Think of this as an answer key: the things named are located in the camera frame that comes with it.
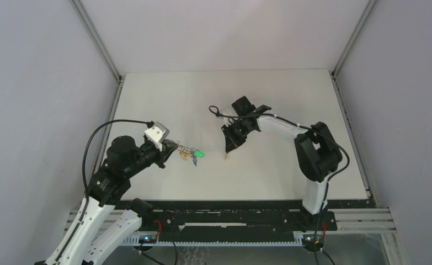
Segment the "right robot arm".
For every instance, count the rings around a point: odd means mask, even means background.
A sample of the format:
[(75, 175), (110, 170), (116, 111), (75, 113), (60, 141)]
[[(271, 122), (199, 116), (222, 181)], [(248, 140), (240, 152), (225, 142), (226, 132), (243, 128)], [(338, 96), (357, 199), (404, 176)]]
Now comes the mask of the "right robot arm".
[(294, 145), (298, 165), (307, 178), (306, 192), (302, 200), (301, 224), (309, 230), (316, 229), (323, 221), (321, 212), (327, 207), (330, 180), (350, 163), (345, 149), (334, 140), (329, 127), (323, 122), (305, 126), (274, 114), (271, 107), (256, 107), (246, 96), (231, 105), (233, 113), (222, 112), (212, 105), (209, 111), (223, 118), (221, 130), (225, 138), (225, 152), (241, 147), (253, 131), (272, 133)]

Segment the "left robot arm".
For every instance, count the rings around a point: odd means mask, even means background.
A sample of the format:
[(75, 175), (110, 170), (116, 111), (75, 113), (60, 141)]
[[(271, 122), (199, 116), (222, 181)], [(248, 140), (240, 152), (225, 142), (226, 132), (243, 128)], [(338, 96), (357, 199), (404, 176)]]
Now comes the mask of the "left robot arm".
[(168, 139), (157, 147), (144, 138), (137, 146), (131, 136), (115, 138), (106, 151), (106, 159), (92, 175), (80, 209), (54, 252), (39, 264), (99, 264), (133, 231), (148, 230), (155, 221), (151, 204), (136, 198), (128, 203), (119, 220), (96, 238), (102, 223), (131, 187), (130, 179), (155, 164), (165, 162), (177, 150)]

